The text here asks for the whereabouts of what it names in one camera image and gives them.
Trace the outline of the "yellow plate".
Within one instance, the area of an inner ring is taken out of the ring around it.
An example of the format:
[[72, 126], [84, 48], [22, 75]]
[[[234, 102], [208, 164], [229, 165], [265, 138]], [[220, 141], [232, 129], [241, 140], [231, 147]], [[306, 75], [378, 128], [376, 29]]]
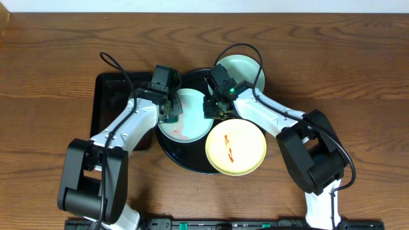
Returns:
[[254, 123], [230, 119], [210, 131], [205, 152], [208, 161], [220, 173], [242, 176], [261, 165], [266, 155], [266, 139]]

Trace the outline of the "light blue plate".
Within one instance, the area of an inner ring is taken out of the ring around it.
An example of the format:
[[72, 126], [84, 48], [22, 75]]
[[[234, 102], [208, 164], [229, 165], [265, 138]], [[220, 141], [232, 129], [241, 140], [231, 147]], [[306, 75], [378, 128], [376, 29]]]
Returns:
[[204, 94], [195, 89], [179, 89], [177, 91], [183, 113], [175, 123], [162, 123], [158, 127], [170, 140], [188, 143], [204, 137], [212, 128], [213, 120], [205, 119], [203, 112]]

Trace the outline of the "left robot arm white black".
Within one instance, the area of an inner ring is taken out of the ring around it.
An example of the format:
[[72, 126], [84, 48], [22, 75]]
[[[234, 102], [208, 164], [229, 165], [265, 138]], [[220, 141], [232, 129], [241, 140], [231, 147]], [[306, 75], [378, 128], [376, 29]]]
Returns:
[[129, 96], [121, 114], [90, 140], [66, 149], [58, 208], [91, 220], [91, 229], [137, 229], [140, 214], [127, 204], [128, 159], [159, 121], [183, 112], [178, 87], [149, 83]]

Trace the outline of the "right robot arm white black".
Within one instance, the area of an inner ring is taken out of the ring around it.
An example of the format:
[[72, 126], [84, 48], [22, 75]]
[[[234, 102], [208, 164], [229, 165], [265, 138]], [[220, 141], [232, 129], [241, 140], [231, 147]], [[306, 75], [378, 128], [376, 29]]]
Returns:
[[206, 118], [227, 123], [240, 118], [274, 136], [291, 179], [305, 192], [309, 226], [337, 229], [338, 193], [352, 186], [356, 177], [341, 185], [345, 167], [355, 166], [330, 121], [319, 110], [309, 113], [290, 109], [264, 95], [247, 81], [216, 87], [203, 98]]

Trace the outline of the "green yellow sponge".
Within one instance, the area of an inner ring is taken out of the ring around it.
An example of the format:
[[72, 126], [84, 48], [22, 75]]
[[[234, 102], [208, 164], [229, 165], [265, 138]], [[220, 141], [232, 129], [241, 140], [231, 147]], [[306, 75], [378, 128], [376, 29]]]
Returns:
[[169, 116], [166, 119], [166, 123], [176, 123], [178, 121], [178, 116]]

